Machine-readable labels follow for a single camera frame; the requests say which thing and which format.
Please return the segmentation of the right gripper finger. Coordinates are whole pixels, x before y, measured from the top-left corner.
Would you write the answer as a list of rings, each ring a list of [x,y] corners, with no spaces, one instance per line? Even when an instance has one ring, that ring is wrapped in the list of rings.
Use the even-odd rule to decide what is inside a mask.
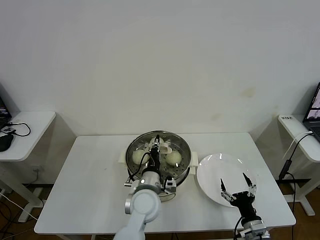
[[[222,179],[220,179],[220,188],[221,188],[221,196],[227,201],[227,202],[233,202],[237,198],[233,196],[231,193],[227,192],[225,184]]]
[[[251,179],[243,172],[243,177],[248,185],[248,191],[247,194],[244,196],[248,199],[255,199],[256,197],[256,192],[257,192],[257,185],[253,184]]]

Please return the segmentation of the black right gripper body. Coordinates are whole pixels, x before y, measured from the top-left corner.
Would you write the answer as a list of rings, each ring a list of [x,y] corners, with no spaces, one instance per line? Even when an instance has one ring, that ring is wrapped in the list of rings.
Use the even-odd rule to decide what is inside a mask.
[[[256,211],[252,206],[252,203],[255,200],[255,196],[248,191],[242,191],[233,193],[232,197],[235,197],[230,204],[234,207],[237,207],[240,215],[243,220],[255,220],[256,219]]]

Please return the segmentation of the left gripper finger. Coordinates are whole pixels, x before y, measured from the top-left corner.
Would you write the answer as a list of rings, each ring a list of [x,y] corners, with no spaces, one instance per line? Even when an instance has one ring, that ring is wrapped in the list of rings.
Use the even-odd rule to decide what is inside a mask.
[[[155,149],[157,152],[159,152],[160,144],[161,144],[160,135],[157,134],[156,137],[154,138],[152,148]]]

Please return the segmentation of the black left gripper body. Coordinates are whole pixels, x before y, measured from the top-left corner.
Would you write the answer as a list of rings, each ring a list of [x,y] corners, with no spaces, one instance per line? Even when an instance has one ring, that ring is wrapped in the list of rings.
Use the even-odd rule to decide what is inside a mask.
[[[160,151],[156,150],[156,149],[152,149],[150,151],[149,157],[150,158],[149,158],[149,163],[148,163],[147,169],[149,171],[153,171],[153,172],[159,173],[160,172],[160,165],[161,165],[161,162],[160,162],[160,159],[161,159]]]

